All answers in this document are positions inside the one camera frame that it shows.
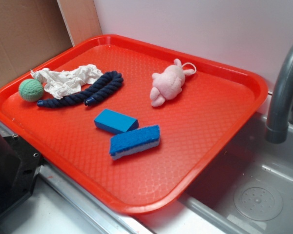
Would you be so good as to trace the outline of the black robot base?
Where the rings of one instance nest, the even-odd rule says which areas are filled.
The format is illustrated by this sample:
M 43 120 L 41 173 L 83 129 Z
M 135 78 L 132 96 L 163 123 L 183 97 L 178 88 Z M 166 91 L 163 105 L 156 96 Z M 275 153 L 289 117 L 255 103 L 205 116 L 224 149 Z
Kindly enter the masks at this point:
M 33 193 L 41 153 L 18 135 L 0 134 L 0 218 Z

